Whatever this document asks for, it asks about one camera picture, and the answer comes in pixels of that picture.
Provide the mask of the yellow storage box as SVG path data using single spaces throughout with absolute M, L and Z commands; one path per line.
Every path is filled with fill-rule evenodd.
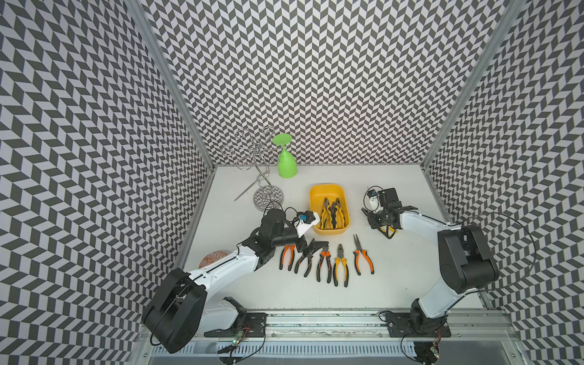
M 321 214 L 322 211 L 322 204 L 325 197 L 328 197 L 330 205 L 336 200 L 337 198 L 341 199 L 342 209 L 345 213 L 345 228 L 333 230 L 331 228 L 331 222 L 329 221 L 328 227 L 326 230 L 321 230 L 319 228 L 320 223 L 315 226 L 315 231 L 317 234 L 320 235 L 339 235 L 343 234 L 349 227 L 351 223 L 350 212 L 348 209 L 348 201 L 345 196 L 345 190 L 339 185 L 336 184 L 320 184 L 315 185 L 310 189 L 310 209 L 316 213 Z

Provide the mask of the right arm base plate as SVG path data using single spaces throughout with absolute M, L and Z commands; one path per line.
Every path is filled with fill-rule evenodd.
M 410 313 L 389 312 L 386 315 L 386 325 L 391 338 L 450 338 L 452 336 L 447 317 L 436 319 L 427 318 L 423 313 L 416 311 Z

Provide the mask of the aluminium front rail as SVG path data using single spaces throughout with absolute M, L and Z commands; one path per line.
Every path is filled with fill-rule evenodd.
M 248 313 L 267 313 L 266 334 L 272 341 L 385 341 L 391 338 L 386 325 L 389 312 L 409 313 L 407 310 L 250 310 Z M 452 336 L 444 341 L 517 342 L 520 336 L 506 314 L 497 310 L 461 309 L 447 315 Z M 203 330 L 192 341 L 205 338 Z M 406 339 L 434 339 L 402 337 Z M 232 339 L 220 339 L 224 342 Z

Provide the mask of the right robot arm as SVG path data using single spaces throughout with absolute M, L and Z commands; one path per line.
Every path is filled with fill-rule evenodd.
M 433 334 L 446 324 L 447 313 L 464 296 L 499 278 L 487 238 L 477 225 L 444 223 L 412 207 L 363 212 L 373 229 L 388 226 L 412 232 L 438 249 L 440 277 L 429 292 L 412 303 L 408 318 L 412 334 Z

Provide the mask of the orange black combination pliers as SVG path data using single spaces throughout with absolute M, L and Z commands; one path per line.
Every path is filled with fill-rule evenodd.
M 281 252 L 279 269 L 283 270 L 287 267 L 287 270 L 291 271 L 294 265 L 296 246 L 294 244 L 284 246 Z

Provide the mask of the orange grey pliers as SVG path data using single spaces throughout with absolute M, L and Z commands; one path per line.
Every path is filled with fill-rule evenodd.
M 375 274 L 374 264 L 368 255 L 368 251 L 363 249 L 363 247 L 360 243 L 360 239 L 359 239 L 357 234 L 354 234 L 354 244 L 356 247 L 356 250 L 354 251 L 354 267 L 355 267 L 356 273 L 358 275 L 361 275 L 360 258 L 363 257 L 369 266 L 369 270 L 370 270 L 371 275 L 374 275 Z

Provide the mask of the green plastic wine glass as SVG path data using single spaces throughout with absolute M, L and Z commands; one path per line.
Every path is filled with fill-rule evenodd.
M 278 156 L 278 174 L 284 179 L 290 179 L 297 175 L 297 163 L 294 156 L 287 150 L 287 146 L 292 142 L 292 136 L 286 133 L 276 135 L 272 139 L 273 144 L 281 147 L 281 153 Z

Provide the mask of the yellow black combination pliers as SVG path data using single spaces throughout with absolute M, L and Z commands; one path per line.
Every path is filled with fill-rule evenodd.
M 391 226 L 381 226 L 377 230 L 382 233 L 388 240 L 391 240 L 396 234 L 396 230 Z

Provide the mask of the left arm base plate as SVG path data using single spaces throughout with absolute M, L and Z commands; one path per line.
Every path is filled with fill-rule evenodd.
M 240 313 L 227 329 L 214 329 L 204 333 L 205 338 L 235 339 L 241 333 L 246 338 L 262 338 L 266 334 L 267 313 Z

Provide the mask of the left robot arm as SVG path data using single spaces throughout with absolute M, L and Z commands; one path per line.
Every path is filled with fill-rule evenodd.
M 303 211 L 292 221 L 280 208 L 267 211 L 258 228 L 238 243 L 234 252 L 199 269 L 173 269 L 145 306 L 141 321 L 171 354 L 183 349 L 199 332 L 243 328 L 245 310 L 237 301 L 212 298 L 224 287 L 269 262 L 276 248 L 293 246 L 300 252 L 313 248 L 304 235 L 320 222 L 316 212 Z

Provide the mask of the orange black long-nose pliers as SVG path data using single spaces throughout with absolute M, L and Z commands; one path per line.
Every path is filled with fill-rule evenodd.
M 323 266 L 326 267 L 326 283 L 330 284 L 332 282 L 332 261 L 331 261 L 331 252 L 329 251 L 329 245 L 326 244 L 322 247 L 322 251 L 319 254 L 319 262 L 316 268 L 316 280 L 318 282 L 322 281 L 322 268 Z

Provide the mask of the chrome glass holder stand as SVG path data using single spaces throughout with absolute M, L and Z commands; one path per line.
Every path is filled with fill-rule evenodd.
M 222 149 L 222 152 L 232 160 L 237 169 L 257 173 L 254 181 L 234 199 L 234 202 L 255 188 L 252 202 L 256 209 L 266 211 L 277 206 L 281 207 L 284 194 L 269 179 L 275 159 L 270 156 L 267 141 L 258 140 L 248 131 L 237 130 L 234 132 L 234 139 Z

